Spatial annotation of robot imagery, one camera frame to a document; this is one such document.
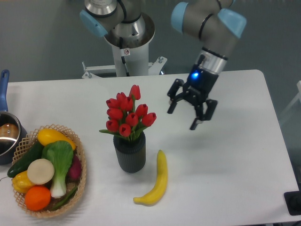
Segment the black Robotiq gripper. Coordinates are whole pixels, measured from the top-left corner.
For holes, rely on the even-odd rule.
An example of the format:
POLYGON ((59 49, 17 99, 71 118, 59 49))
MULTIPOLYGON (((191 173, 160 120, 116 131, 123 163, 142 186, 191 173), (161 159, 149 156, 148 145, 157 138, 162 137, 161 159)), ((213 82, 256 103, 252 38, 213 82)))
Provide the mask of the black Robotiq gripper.
POLYGON ((226 56, 203 48, 189 73, 186 83, 181 79, 175 79, 169 89, 167 96, 170 97, 170 107, 167 113, 172 114, 177 102, 184 99, 194 106, 196 112, 190 130, 195 130, 197 125, 204 121, 210 121, 218 101, 209 99, 208 96, 227 61, 226 56), (182 88, 182 92, 176 94, 180 88, 182 88))

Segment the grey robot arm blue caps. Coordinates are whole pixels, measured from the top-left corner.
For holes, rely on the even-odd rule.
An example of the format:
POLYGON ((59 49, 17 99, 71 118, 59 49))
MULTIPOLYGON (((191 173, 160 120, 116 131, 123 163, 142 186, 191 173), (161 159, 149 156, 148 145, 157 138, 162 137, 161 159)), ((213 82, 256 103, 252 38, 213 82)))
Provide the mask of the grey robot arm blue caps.
MULTIPOLYGON (((87 0, 79 16, 95 36, 111 45, 118 77, 150 75, 149 43, 155 34, 153 20, 141 10, 139 0, 87 0)), ((180 2, 172 11, 171 26, 203 43, 186 81, 176 80, 168 96, 172 113, 181 100, 194 106, 195 129, 209 121, 217 106, 210 99, 219 74, 246 26, 246 18, 230 10, 231 0, 180 2)))

